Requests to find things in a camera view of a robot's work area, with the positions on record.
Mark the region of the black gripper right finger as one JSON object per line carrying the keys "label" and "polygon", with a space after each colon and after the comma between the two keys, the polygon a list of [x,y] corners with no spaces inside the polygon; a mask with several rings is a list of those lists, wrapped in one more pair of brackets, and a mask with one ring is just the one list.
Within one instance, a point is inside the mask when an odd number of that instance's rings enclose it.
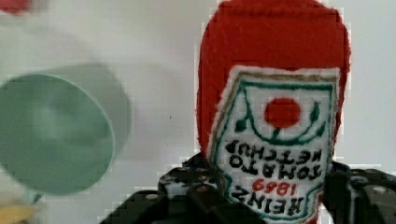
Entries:
{"label": "black gripper right finger", "polygon": [[334,161],[323,203],[334,224],[396,224],[396,177]]}

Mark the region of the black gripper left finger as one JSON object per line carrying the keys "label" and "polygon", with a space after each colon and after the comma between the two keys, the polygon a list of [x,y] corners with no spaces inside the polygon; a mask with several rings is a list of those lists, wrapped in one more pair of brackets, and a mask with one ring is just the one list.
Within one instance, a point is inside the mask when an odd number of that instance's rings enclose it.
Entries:
{"label": "black gripper left finger", "polygon": [[198,153],[163,175],[158,187],[166,197],[169,217],[223,218],[231,204],[221,184],[219,173]]}

